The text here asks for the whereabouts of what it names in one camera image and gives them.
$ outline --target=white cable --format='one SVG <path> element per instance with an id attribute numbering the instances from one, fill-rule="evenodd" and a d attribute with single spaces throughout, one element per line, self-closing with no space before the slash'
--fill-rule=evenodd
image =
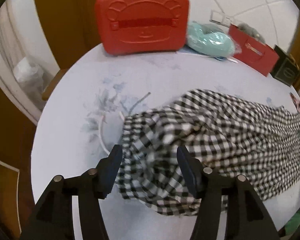
<path id="1" fill-rule="evenodd" d="M 99 122 L 99 141 L 100 141 L 100 144 L 101 144 L 101 147 L 103 148 L 103 150 L 106 152 L 106 154 L 110 154 L 110 152 L 107 150 L 107 148 L 106 148 L 106 146 L 105 146 L 105 144 L 103 143 L 103 139 L 102 139 L 102 127 L 103 127 L 103 121 L 104 121 L 104 119 L 105 119 L 105 116 L 103 115 L 102 117 L 101 117 L 101 120 L 100 120 L 100 122 Z"/>
<path id="2" fill-rule="evenodd" d="M 123 113 L 121 111 L 119 112 L 119 115 L 120 115 L 122 121 L 124 121 L 124 115 L 123 115 Z"/>

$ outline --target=red gift bag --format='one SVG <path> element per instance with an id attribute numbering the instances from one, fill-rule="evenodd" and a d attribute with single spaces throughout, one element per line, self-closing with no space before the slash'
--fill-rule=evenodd
<path id="1" fill-rule="evenodd" d="M 238 30 L 238 27 L 235 25 L 230 26 L 229 35 L 242 49 L 242 53 L 235 54 L 233 56 L 234 58 L 249 65 L 264 76 L 267 76 L 271 72 L 279 59 L 274 49 L 266 44 L 262 44 L 243 31 Z"/>
<path id="2" fill-rule="evenodd" d="M 95 12 L 109 54 L 178 50 L 186 42 L 189 0 L 97 0 Z"/>

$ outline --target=metal screw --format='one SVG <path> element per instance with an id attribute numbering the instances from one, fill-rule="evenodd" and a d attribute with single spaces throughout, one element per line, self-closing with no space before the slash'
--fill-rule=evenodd
<path id="1" fill-rule="evenodd" d="M 207 173 L 207 174 L 210 174 L 210 173 L 212 173 L 212 169 L 209 168 L 209 167 L 205 167 L 205 168 L 203 169 L 203 172 L 204 172 L 204 173 Z"/>
<path id="2" fill-rule="evenodd" d="M 88 169 L 88 174 L 89 175 L 94 175 L 97 173 L 97 169 L 96 168 L 91 168 L 91 169 Z"/>
<path id="3" fill-rule="evenodd" d="M 246 180 L 246 177 L 243 175 L 239 175 L 237 178 L 238 178 L 238 180 L 240 180 L 242 182 L 244 182 Z"/>
<path id="4" fill-rule="evenodd" d="M 60 180 L 62 180 L 62 176 L 61 175 L 54 176 L 53 180 L 55 182 L 59 182 Z"/>

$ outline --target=wrinkled fabric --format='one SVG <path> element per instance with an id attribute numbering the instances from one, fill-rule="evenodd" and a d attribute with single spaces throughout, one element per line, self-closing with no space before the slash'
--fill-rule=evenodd
<path id="1" fill-rule="evenodd" d="M 177 147 L 223 176 L 247 177 L 262 200 L 300 179 L 300 114 L 208 90 L 191 90 L 160 109 L 125 118 L 116 184 L 164 215 L 196 215 Z"/>

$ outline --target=white table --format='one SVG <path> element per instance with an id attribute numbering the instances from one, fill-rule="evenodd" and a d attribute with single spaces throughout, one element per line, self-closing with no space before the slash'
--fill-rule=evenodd
<path id="1" fill-rule="evenodd" d="M 283 105 L 296 112 L 289 95 L 292 92 L 297 96 L 293 88 L 270 75 L 264 77 L 241 62 L 220 62 L 183 52 L 112 57 L 99 45 L 66 73 L 43 110 L 31 160 L 35 201 L 55 175 L 78 176 L 106 157 L 95 130 L 103 114 L 102 137 L 111 150 L 121 136 L 120 111 L 127 115 L 148 92 L 151 94 L 133 113 L 170 103 L 195 88 L 271 106 Z M 300 181 L 265 201 L 265 205 L 280 229 L 300 207 Z M 100 206 L 110 240 L 187 240 L 196 220 L 166 217 L 138 200 L 123 200 L 116 186 L 105 200 L 100 200 Z M 76 201 L 73 207 L 75 237 L 79 240 L 82 235 Z M 223 239 L 225 226 L 226 214 L 222 213 L 218 239 Z"/>

